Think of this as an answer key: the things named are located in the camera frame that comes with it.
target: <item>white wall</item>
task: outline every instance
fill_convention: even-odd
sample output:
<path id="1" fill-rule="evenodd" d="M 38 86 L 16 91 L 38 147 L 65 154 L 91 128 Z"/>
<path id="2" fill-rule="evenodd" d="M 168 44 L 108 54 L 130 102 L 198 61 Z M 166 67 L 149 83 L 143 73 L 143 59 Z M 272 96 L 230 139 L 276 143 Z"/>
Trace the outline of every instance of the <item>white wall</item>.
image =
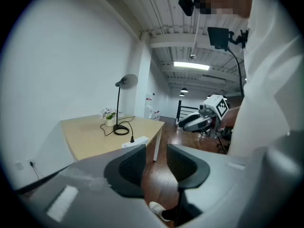
<path id="1" fill-rule="evenodd" d="M 188 93 L 184 93 L 185 96 L 179 96 L 180 89 L 171 89 L 170 100 L 166 105 L 166 117 L 176 118 L 179 100 L 181 100 L 182 106 L 199 107 L 200 103 L 206 100 L 207 95 L 200 91 L 189 90 Z"/>
<path id="2" fill-rule="evenodd" d="M 170 98 L 170 89 L 154 63 L 150 65 L 147 93 L 155 93 L 151 104 L 153 111 L 160 111 L 161 116 L 165 116 L 167 114 L 166 105 Z"/>
<path id="3" fill-rule="evenodd" d="M 42 176 L 73 162 L 58 122 L 115 108 L 133 47 L 96 0 L 28 6 L 0 58 L 1 156 L 15 189 L 37 180 L 29 159 Z"/>

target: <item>wooden floor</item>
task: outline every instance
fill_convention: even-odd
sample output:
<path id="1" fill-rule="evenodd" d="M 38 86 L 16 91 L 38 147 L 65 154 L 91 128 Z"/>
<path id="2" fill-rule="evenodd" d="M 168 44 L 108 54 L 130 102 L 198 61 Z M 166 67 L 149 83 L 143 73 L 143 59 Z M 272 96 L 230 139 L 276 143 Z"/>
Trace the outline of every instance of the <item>wooden floor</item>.
<path id="1" fill-rule="evenodd" d="M 177 205 L 179 193 L 177 192 L 177 181 L 167 166 L 167 144 L 181 144 L 194 149 L 217 152 L 217 141 L 202 136 L 200 133 L 185 132 L 175 125 L 175 119 L 161 117 L 165 122 L 162 129 L 162 137 L 157 161 L 153 161 L 156 140 L 147 147 L 146 168 L 142 176 L 142 188 L 147 204 L 155 201 L 172 209 Z M 174 222 L 166 222 L 168 227 L 174 227 Z"/>

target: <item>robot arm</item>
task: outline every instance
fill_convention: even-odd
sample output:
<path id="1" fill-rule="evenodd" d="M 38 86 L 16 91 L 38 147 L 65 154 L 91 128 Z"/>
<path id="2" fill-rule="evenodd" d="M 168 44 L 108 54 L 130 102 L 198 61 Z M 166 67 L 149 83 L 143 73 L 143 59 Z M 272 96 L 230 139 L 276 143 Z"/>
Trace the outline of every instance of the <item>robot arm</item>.
<path id="1" fill-rule="evenodd" d="M 189 114 L 179 122 L 187 132 L 211 130 L 210 136 L 215 137 L 217 129 L 220 127 L 221 120 L 228 111 L 228 106 L 222 95 L 212 95 L 199 106 L 199 111 Z"/>

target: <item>shoe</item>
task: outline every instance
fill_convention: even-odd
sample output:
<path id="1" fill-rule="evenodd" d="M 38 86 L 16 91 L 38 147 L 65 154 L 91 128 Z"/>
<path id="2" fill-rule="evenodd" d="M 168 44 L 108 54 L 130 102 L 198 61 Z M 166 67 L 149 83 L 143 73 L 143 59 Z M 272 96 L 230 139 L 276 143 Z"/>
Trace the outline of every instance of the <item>shoe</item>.
<path id="1" fill-rule="evenodd" d="M 165 222 L 170 221 L 169 219 L 165 219 L 162 217 L 162 212 L 166 210 L 162 205 L 160 205 L 157 202 L 150 202 L 149 207 L 155 214 L 157 214 L 159 217 L 161 217 L 161 219 L 163 221 L 165 221 Z"/>

